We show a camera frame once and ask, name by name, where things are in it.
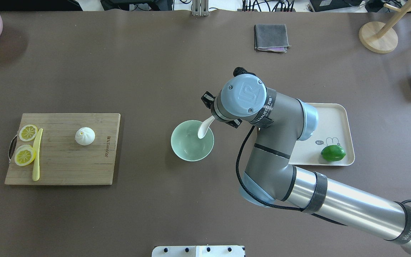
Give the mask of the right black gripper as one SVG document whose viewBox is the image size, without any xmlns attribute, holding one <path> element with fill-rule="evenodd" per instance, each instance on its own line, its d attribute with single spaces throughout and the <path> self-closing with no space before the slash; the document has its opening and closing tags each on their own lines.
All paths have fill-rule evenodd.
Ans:
<svg viewBox="0 0 411 257">
<path fill-rule="evenodd" d="M 235 68 L 233 76 L 217 96 L 206 91 L 201 101 L 217 121 L 238 128 L 257 112 L 257 76 L 243 67 Z"/>
</svg>

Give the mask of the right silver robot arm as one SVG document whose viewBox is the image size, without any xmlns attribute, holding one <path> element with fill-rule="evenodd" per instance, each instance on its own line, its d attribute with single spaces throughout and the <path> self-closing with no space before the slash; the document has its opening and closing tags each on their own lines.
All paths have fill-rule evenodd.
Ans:
<svg viewBox="0 0 411 257">
<path fill-rule="evenodd" d="M 328 165 L 322 139 L 343 142 L 351 155 L 337 166 L 354 162 L 347 113 L 338 104 L 306 103 L 270 89 L 254 73 L 235 68 L 217 96 L 201 100 L 212 118 L 238 127 L 243 121 L 258 134 L 242 177 L 241 193 L 256 205 L 280 208 L 277 201 L 326 221 L 367 232 L 400 245 L 411 255 L 411 206 L 327 178 L 303 165 Z"/>
</svg>

